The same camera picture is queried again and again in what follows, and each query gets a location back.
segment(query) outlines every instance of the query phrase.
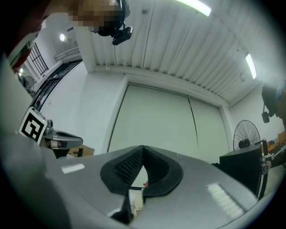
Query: person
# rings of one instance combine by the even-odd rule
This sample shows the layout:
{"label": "person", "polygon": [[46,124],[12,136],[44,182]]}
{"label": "person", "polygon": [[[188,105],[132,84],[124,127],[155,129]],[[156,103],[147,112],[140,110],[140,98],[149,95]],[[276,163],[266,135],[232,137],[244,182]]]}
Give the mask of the person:
{"label": "person", "polygon": [[14,72],[28,58],[43,21],[53,13],[67,13],[79,26],[104,28],[119,14],[117,0],[28,0],[7,1],[9,15],[4,24],[4,53]]}
{"label": "person", "polygon": [[286,81],[265,83],[261,95],[269,111],[268,116],[275,114],[282,119],[286,130]]}

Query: fluorescent light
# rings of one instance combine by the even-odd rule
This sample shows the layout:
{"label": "fluorescent light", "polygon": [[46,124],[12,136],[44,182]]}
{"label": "fluorescent light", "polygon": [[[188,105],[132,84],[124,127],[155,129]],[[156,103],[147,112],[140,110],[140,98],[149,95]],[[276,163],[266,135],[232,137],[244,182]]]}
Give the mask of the fluorescent light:
{"label": "fluorescent light", "polygon": [[65,37],[64,37],[63,34],[61,34],[61,35],[59,36],[59,38],[61,39],[61,41],[64,41],[64,40],[65,40]]}
{"label": "fluorescent light", "polygon": [[252,60],[250,54],[248,54],[245,59],[246,59],[246,61],[247,61],[247,63],[248,63],[249,69],[250,69],[250,71],[251,71],[252,78],[255,79],[255,77],[256,77],[257,75],[256,75],[256,70],[255,70],[254,62],[253,62],[253,60]]}
{"label": "fluorescent light", "polygon": [[203,13],[207,17],[210,15],[211,8],[199,0],[176,0],[176,1],[182,2],[190,7],[193,7],[194,9]]}

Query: white ceiling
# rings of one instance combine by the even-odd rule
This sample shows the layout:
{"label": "white ceiling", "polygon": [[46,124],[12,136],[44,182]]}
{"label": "white ceiling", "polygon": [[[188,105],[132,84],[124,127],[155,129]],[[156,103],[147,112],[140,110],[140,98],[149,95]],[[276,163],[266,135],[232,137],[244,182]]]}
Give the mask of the white ceiling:
{"label": "white ceiling", "polygon": [[[260,81],[284,72],[274,30],[256,8],[239,0],[202,2],[212,8],[209,17],[174,0],[129,0],[126,26],[134,29],[129,41],[113,46],[110,37],[76,34],[87,69],[115,65],[160,72],[211,91],[230,106]],[[93,58],[85,58],[91,50]]]}

